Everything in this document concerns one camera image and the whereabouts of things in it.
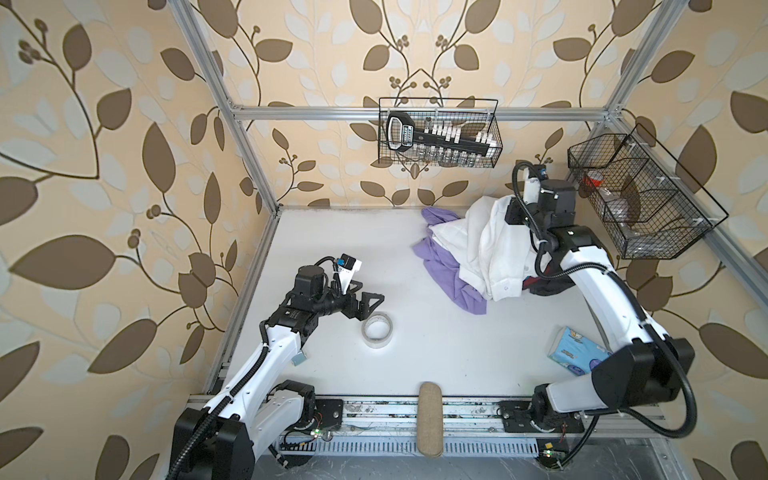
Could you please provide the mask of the white cloth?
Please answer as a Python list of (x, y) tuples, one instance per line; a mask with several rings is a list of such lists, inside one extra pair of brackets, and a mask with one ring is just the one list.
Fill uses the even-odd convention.
[(458, 261), (459, 278), (487, 300), (519, 297), (524, 281), (536, 275), (530, 228), (505, 220), (516, 203), (512, 195), (483, 196), (463, 218), (430, 228), (437, 244)]

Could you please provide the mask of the purple cloth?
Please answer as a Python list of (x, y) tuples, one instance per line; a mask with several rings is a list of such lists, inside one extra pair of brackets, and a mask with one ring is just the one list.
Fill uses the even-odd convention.
[(487, 300), (459, 277), (459, 262), (438, 244), (432, 233), (416, 243), (412, 250), (422, 260), (430, 277), (455, 305), (473, 315), (487, 313)]

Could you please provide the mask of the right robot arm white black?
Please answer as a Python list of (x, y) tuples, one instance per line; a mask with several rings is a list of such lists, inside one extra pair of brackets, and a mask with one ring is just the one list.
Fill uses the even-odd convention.
[(684, 438), (698, 407), (687, 373), (692, 345), (673, 338), (640, 304), (588, 227), (575, 224), (575, 187), (548, 177), (543, 164), (520, 161), (528, 185), (514, 183), (505, 220), (525, 226), (536, 253), (535, 276), (567, 279), (581, 292), (606, 334), (610, 356), (590, 372), (535, 388), (527, 411), (532, 427), (547, 432), (574, 414), (621, 413), (667, 438)]

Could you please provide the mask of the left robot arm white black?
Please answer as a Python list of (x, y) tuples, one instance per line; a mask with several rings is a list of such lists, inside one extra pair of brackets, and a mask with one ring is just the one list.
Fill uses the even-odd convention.
[(299, 268), (292, 289), (259, 325), (260, 344), (201, 409), (186, 408), (174, 425), (170, 479), (249, 479), (258, 457), (286, 430), (316, 419), (312, 386), (278, 380), (323, 316), (364, 321), (385, 299), (354, 280), (361, 261), (326, 256)]

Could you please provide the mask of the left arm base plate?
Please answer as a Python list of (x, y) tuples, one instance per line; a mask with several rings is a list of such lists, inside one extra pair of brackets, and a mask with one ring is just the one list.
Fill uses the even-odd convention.
[(341, 398), (313, 397), (304, 402), (299, 419), (290, 424), (287, 430), (302, 433), (338, 430), (343, 422), (343, 409), (344, 401)]

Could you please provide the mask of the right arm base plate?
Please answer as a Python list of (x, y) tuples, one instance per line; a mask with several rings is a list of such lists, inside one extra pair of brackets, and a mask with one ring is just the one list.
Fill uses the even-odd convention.
[(532, 400), (503, 400), (497, 413), (506, 433), (576, 434), (583, 433), (583, 421), (575, 413), (559, 413)]

